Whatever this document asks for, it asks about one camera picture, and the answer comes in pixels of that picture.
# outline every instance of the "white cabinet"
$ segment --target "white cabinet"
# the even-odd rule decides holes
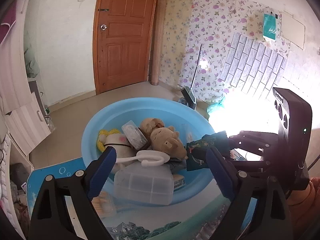
[[[51,133],[34,93],[31,94],[31,99],[30,103],[4,116],[12,138],[25,155]]]
[[[2,114],[7,114],[32,101],[23,50],[24,20],[28,1],[17,0],[16,22],[0,46]]]

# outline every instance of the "cabinet handle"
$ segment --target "cabinet handle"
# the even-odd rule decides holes
[[[21,8],[21,14],[23,13],[23,11],[24,11],[24,6],[25,6],[25,4],[26,4],[26,0],[23,0],[23,5],[22,5],[22,8]]]
[[[39,117],[39,120],[40,120],[41,122],[43,122],[43,120],[42,120],[42,118],[41,118],[41,115],[40,115],[40,111],[39,111],[39,110],[37,111],[37,115],[38,115],[38,117]]]

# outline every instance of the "door frame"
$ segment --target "door frame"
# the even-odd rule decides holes
[[[156,11],[156,2],[157,0],[153,0],[152,13],[151,13],[151,21],[148,35],[148,46],[147,46],[147,57],[146,63],[144,67],[144,80],[147,81],[148,70],[149,70],[149,59],[150,59],[150,49],[151,49],[151,38],[153,31],[153,21],[155,18]],[[92,53],[93,53],[93,76],[94,76],[94,84],[96,87],[96,94],[100,94],[100,84],[99,84],[99,74],[98,74],[98,30],[99,30],[99,11],[101,0],[97,0],[96,7],[94,11],[93,18],[93,43],[92,43]]]

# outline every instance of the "blue gripper pad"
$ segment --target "blue gripper pad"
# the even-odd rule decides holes
[[[207,150],[206,160],[207,165],[209,166],[210,171],[212,172],[222,195],[225,198],[228,198],[230,201],[233,201],[233,199],[235,198],[235,193],[233,191],[234,187],[232,179],[210,148]]]
[[[99,196],[103,185],[105,184],[113,166],[116,163],[117,154],[113,147],[107,147],[100,158],[103,158],[103,155],[106,155],[106,157],[97,168],[97,171],[93,174],[89,182],[89,191],[87,194],[89,200]]]

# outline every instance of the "silver screw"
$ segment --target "silver screw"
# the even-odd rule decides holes
[[[239,171],[239,176],[241,178],[246,178],[247,177],[247,173],[245,171]]]
[[[277,181],[277,178],[275,176],[270,176],[270,179],[272,182],[276,182]]]
[[[76,176],[77,177],[81,177],[83,174],[84,174],[83,170],[79,170],[79,171],[76,172]]]
[[[52,175],[48,175],[48,176],[45,177],[45,180],[46,180],[46,181],[50,181],[50,180],[52,180],[52,179],[53,179]]]

